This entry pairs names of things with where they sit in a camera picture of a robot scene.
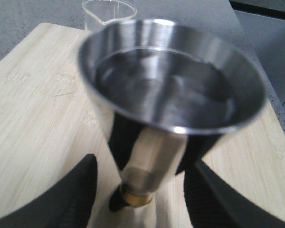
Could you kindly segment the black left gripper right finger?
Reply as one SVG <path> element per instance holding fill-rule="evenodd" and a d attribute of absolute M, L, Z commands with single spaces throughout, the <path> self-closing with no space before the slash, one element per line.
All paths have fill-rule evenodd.
<path fill-rule="evenodd" d="M 184 199 L 195 228 L 285 228 L 285 221 L 246 199 L 203 161 L 185 171 Z"/>

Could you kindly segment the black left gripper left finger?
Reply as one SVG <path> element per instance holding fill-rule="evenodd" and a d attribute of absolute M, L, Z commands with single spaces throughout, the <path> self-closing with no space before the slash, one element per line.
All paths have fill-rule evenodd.
<path fill-rule="evenodd" d="M 0 228 L 85 228 L 95 201 L 96 188 L 96 157 L 87 154 L 42 195 L 0 218 Z"/>

